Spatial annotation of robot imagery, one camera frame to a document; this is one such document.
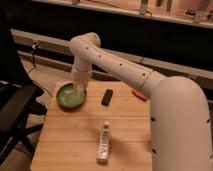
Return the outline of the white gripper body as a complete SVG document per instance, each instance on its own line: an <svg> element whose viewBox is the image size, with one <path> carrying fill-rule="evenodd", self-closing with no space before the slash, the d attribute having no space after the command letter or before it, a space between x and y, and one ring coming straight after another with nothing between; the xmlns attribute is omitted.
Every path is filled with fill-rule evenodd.
<svg viewBox="0 0 213 171"><path fill-rule="evenodd" d="M77 69L72 70L73 86L76 91L77 88L87 89L89 80L91 78L90 72L81 72Z"/></svg>

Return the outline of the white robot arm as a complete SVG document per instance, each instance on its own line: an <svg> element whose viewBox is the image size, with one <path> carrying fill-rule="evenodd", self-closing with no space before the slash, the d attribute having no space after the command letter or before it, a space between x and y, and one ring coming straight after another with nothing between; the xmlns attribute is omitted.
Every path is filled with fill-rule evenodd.
<svg viewBox="0 0 213 171"><path fill-rule="evenodd" d="M183 76L167 77L100 48L95 33L69 41L74 80L99 66L150 100L152 171L213 171L213 140L207 98Z"/></svg>

